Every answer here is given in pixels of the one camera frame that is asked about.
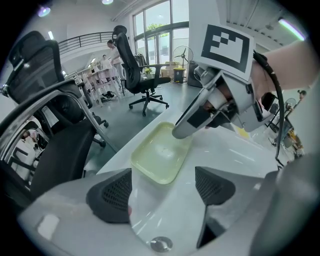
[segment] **white ceiling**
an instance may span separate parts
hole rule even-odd
[[[297,37],[278,23],[284,18],[294,25],[304,36],[306,31],[294,16],[274,0],[218,0],[224,9],[224,20],[232,27],[243,27],[273,40],[281,46],[297,40]]]

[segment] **glass door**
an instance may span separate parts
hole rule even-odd
[[[157,64],[157,39],[156,36],[150,36],[147,38],[147,44],[148,44],[148,58],[149,58],[149,64]]]
[[[164,64],[170,61],[170,33],[161,33],[157,35],[158,41],[158,62],[157,64]]]

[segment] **floor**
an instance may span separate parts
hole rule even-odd
[[[167,83],[156,89],[156,95],[161,94],[163,101],[167,102],[171,109],[184,111],[199,91],[200,88],[188,86],[187,84]],[[91,109],[94,114],[109,123],[108,128],[101,127],[118,150],[166,109],[164,104],[150,102],[147,106],[147,116],[143,117],[143,103],[134,105],[133,109],[129,109],[128,106],[129,103],[141,99],[141,97],[141,94],[133,95],[127,92],[125,98],[108,101],[103,103],[103,107],[96,105]],[[251,136],[256,143],[276,154],[275,147],[268,140],[269,137],[276,137],[276,134],[270,128],[266,128],[263,125],[251,132]],[[108,145],[105,148],[101,148],[97,143],[92,143],[85,166],[87,175],[97,173],[114,154]],[[290,150],[280,147],[279,160],[283,164],[293,159],[294,157]]]

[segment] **chair armrest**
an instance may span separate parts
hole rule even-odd
[[[40,101],[42,98],[48,96],[54,91],[61,91],[63,93],[72,93],[73,95],[76,95],[76,97],[81,98],[81,93],[78,90],[77,87],[75,87],[76,83],[73,79],[65,80],[62,82],[58,82],[56,84],[53,84],[50,87],[47,87],[36,94],[34,94],[32,97],[26,99],[22,103],[20,103],[14,110],[11,111],[9,115],[5,117],[5,119],[0,123],[0,135],[3,135],[3,133],[6,131],[6,129],[16,120],[18,119],[19,115],[21,115],[25,110],[32,107],[33,104],[36,104],[32,109],[34,109],[33,113],[30,113],[30,116],[33,115],[37,110],[39,110],[41,107],[43,107],[48,101],[51,99],[44,99],[43,101]]]

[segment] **gray floor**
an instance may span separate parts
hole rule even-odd
[[[161,87],[156,89],[155,94],[162,95],[163,101],[169,104],[170,109],[175,108],[181,111],[188,107],[200,90],[197,87],[176,83],[162,84]],[[103,104],[103,107],[97,105],[91,109],[95,115],[109,123],[108,128],[101,127],[119,150],[166,110],[164,104],[150,102],[147,106],[146,116],[142,116],[143,103],[138,103],[133,106],[133,109],[129,109],[129,103],[141,99],[142,94],[133,95],[127,92],[126,95],[129,97],[108,101]],[[101,148],[98,144],[92,143],[85,170],[88,174],[96,173],[113,155],[110,147]]]

